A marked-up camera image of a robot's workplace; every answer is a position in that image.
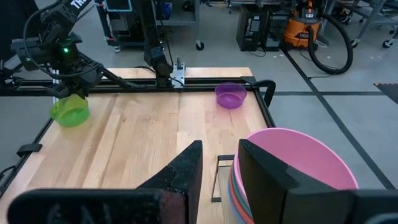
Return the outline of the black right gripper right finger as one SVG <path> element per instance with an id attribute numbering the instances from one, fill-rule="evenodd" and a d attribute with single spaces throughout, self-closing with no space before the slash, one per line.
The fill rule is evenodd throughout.
<path id="1" fill-rule="evenodd" d="M 241 178 L 255 224 L 398 224 L 398 190 L 337 190 L 247 139 Z"/>

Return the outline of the green plastic bowl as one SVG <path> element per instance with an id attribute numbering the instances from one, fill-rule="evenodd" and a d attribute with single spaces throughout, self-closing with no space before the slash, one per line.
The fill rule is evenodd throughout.
<path id="1" fill-rule="evenodd" d="M 90 116 L 88 100 L 70 95 L 56 101 L 50 109 L 50 117 L 63 127 L 74 127 L 84 123 Z"/>

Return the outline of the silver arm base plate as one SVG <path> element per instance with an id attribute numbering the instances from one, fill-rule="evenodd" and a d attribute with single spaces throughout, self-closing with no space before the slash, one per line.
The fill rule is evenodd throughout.
<path id="1" fill-rule="evenodd" d="M 183 89 L 185 85 L 186 67 L 183 62 L 174 63 L 174 70 L 170 74 L 170 81 L 174 89 Z"/>

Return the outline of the black corner clamp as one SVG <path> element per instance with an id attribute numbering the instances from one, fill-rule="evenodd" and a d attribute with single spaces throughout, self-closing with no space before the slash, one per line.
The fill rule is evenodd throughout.
<path id="1" fill-rule="evenodd" d="M 249 76 L 243 76 L 240 79 L 250 86 L 249 89 L 251 91 L 260 91 L 261 88 L 265 88 L 264 102 L 267 107 L 270 107 L 276 89 L 276 83 L 273 80 L 257 81 L 254 77 Z"/>

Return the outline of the black computer tower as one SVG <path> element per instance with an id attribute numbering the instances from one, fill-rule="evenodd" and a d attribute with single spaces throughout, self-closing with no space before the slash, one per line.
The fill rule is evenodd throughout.
<path id="1" fill-rule="evenodd" d="M 264 12 L 255 4 L 243 4 L 239 13 L 236 41 L 242 52 L 256 51 L 264 28 Z"/>

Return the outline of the dark teal equipment cart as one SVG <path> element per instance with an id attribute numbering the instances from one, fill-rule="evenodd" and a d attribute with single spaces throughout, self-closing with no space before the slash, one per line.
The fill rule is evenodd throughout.
<path id="1" fill-rule="evenodd" d="M 131 0 L 131 12 L 109 12 L 104 0 L 94 0 L 99 19 L 104 32 L 104 39 L 115 52 L 121 47 L 144 48 L 145 37 L 141 21 Z M 152 9 L 157 26 L 192 26 L 195 28 L 195 41 L 197 50 L 203 50 L 205 45 L 200 40 L 201 0 L 152 0 Z"/>

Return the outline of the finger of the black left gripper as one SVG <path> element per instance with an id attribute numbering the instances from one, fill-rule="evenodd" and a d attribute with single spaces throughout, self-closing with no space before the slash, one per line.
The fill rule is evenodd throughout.
<path id="1" fill-rule="evenodd" d="M 74 87 L 73 94 L 79 96 L 81 99 L 85 100 L 86 97 L 89 95 L 89 89 L 85 87 Z"/>
<path id="2" fill-rule="evenodd" d="M 62 83 L 54 83 L 47 87 L 46 90 L 50 96 L 56 97 L 58 99 L 70 96 L 69 88 Z"/>

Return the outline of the black equipment box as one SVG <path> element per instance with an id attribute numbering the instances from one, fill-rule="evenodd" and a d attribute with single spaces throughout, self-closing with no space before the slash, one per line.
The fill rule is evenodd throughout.
<path id="1" fill-rule="evenodd" d="M 265 50 L 278 51 L 285 29 L 286 16 L 268 12 L 266 17 Z"/>

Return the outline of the purple plastic bowl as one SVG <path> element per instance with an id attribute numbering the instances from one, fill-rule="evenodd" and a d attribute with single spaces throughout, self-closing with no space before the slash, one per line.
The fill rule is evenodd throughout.
<path id="1" fill-rule="evenodd" d="M 247 91 L 240 84 L 226 82 L 221 83 L 215 88 L 216 102 L 223 108 L 236 109 L 239 108 L 245 98 Z"/>

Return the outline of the grey workbench with casters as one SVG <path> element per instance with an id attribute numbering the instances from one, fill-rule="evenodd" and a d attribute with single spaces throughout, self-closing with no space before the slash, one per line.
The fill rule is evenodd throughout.
<path id="1" fill-rule="evenodd" d="M 354 0 L 353 12 L 360 15 L 360 23 L 364 22 L 357 37 L 351 41 L 355 48 L 362 36 L 370 26 L 390 26 L 392 37 L 382 43 L 382 47 L 388 49 L 398 40 L 398 0 Z"/>

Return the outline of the black partition panel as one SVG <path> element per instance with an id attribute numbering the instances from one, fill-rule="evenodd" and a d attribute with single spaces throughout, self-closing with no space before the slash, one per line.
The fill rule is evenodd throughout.
<path id="1" fill-rule="evenodd" d="M 0 0 L 0 60 L 14 56 L 11 42 L 22 37 L 26 20 L 37 10 L 35 0 Z"/>

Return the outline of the black foam floor mat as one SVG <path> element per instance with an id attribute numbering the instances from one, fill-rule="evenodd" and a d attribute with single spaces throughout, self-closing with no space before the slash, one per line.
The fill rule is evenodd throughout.
<path id="1" fill-rule="evenodd" d="M 375 83 L 374 86 L 398 104 L 398 83 Z"/>

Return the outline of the light blue teach pendant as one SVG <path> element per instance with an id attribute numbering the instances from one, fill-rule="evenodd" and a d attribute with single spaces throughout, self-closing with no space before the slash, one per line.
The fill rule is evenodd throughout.
<path id="1" fill-rule="evenodd" d="M 104 0 L 107 11 L 109 12 L 131 12 L 131 0 Z"/>

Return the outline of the orange shop vacuum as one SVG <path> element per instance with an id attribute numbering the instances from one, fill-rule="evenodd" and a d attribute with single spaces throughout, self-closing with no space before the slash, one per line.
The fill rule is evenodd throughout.
<path id="1" fill-rule="evenodd" d="M 320 6 L 315 0 L 301 0 L 292 11 L 284 31 L 282 44 L 285 49 L 307 49 L 309 34 L 307 28 L 313 29 L 312 40 L 317 39 L 321 19 Z"/>

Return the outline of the pink plastic bowl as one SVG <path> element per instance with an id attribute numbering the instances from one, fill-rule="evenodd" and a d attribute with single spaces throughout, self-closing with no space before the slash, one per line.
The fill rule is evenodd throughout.
<path id="1" fill-rule="evenodd" d="M 337 190 L 356 190 L 358 183 L 343 160 L 319 140 L 285 128 L 268 128 L 251 134 L 248 138 L 255 145 L 272 154 L 304 174 Z M 246 192 L 241 178 L 238 152 L 234 163 L 238 172 L 236 181 Z"/>

